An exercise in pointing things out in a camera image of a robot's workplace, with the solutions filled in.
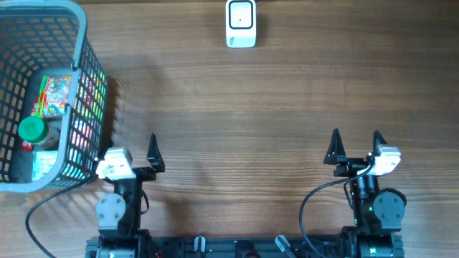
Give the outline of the grey plastic shopping basket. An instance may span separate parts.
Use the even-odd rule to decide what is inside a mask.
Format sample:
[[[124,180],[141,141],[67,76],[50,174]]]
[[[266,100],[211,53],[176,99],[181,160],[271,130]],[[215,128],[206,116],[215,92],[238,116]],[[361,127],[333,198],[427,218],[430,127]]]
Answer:
[[[32,180],[34,154],[21,150],[19,124],[39,98],[42,78],[71,78],[57,157]],[[1,2],[1,191],[73,186],[95,174],[108,78],[87,37],[87,16],[73,1]]]

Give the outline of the light blue tissue pack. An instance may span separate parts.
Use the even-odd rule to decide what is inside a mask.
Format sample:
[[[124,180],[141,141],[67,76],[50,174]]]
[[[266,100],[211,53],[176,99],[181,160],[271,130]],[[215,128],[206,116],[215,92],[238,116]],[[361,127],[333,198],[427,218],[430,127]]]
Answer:
[[[32,170],[32,181],[38,181],[45,176],[54,166],[58,151],[57,150],[43,150],[34,151],[34,161]]]

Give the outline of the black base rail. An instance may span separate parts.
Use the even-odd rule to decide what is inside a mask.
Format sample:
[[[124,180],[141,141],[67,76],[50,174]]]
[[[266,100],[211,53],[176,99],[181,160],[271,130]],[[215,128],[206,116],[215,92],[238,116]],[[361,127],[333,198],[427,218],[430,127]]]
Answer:
[[[136,240],[91,239],[86,257],[391,257],[405,256],[400,236],[313,235],[312,250],[302,238],[195,238],[154,237],[139,245]]]

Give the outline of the red Nescafe coffee stick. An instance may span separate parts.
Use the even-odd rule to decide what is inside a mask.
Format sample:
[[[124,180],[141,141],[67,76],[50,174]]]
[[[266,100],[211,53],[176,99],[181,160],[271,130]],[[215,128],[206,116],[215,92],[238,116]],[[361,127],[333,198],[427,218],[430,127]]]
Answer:
[[[33,103],[33,106],[32,106],[32,109],[31,109],[31,112],[30,112],[30,116],[35,116],[35,113],[36,113],[36,109],[37,109],[37,106],[38,106],[38,101],[39,101],[39,98],[36,97],[34,99],[34,103]],[[22,141],[21,145],[19,146],[19,149],[21,151],[26,151],[26,152],[30,152],[30,151],[33,151],[33,145],[25,140]]]

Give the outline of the white barcode scanner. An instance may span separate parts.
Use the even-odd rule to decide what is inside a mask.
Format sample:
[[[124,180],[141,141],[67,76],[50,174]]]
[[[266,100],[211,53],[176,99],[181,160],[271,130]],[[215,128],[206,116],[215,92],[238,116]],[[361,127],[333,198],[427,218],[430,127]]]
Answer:
[[[254,0],[227,0],[225,36],[229,48],[252,48],[257,39],[257,7]]]

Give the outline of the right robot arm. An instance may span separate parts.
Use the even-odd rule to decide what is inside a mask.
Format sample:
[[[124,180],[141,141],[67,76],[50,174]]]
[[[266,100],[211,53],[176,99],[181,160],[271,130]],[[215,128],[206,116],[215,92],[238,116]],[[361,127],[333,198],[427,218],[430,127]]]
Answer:
[[[380,188],[378,182],[400,161],[399,148],[388,144],[377,130],[373,150],[365,158],[348,158],[339,130],[333,130],[323,162],[335,165],[335,177],[346,179],[345,195],[354,216],[354,225],[343,227],[338,235],[337,257],[404,256],[397,232],[402,228],[406,196],[394,188]]]

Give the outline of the green lid jar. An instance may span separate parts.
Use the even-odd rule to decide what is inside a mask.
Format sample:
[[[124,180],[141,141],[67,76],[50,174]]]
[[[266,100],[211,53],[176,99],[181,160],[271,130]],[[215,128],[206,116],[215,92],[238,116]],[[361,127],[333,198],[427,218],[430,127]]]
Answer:
[[[29,116],[19,124],[19,137],[41,149],[53,149],[58,146],[60,132],[45,119]]]

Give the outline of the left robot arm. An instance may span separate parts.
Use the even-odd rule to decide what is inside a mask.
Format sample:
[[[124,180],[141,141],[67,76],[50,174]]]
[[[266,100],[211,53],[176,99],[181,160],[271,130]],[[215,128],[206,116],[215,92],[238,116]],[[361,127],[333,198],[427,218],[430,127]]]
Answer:
[[[143,183],[155,181],[165,171],[156,136],[151,134],[146,160],[148,166],[134,168],[126,147],[109,146],[98,161],[96,175],[113,185],[113,192],[95,205],[99,236],[88,240],[86,257],[161,257],[161,249],[149,230],[141,228],[141,216],[149,205]]]

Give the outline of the Haribo gummy candy bag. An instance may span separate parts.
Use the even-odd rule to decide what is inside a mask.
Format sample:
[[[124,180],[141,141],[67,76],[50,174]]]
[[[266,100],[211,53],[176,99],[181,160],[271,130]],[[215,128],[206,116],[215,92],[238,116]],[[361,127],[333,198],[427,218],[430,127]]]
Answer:
[[[57,118],[65,114],[68,101],[71,76],[42,78],[39,98],[34,115],[40,118]]]

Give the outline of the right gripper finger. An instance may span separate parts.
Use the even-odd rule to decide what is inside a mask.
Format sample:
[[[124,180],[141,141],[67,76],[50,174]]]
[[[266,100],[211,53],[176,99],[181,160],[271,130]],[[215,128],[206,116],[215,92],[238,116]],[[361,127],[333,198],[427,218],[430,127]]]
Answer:
[[[344,162],[346,162],[346,152],[339,129],[335,128],[332,132],[331,141],[323,159],[323,163],[326,165],[338,165]]]
[[[375,130],[374,133],[373,133],[373,151],[372,151],[372,153],[373,154],[380,154],[380,150],[379,149],[383,145],[386,145],[386,144],[387,144],[387,142],[383,138],[382,134],[378,130]]]

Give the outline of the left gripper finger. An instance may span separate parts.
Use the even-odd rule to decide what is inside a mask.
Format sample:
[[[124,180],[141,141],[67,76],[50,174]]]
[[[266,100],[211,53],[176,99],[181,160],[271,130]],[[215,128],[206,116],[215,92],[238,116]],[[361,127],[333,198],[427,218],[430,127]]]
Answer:
[[[165,171],[165,163],[158,148],[156,135],[154,133],[152,133],[150,137],[146,160],[150,163],[150,166],[155,172],[161,173]]]
[[[96,161],[102,161],[105,157],[105,154],[107,153],[109,148],[113,147],[113,141],[112,140],[106,140],[104,143],[103,147],[101,148],[100,152],[98,153],[98,156],[96,157]]]

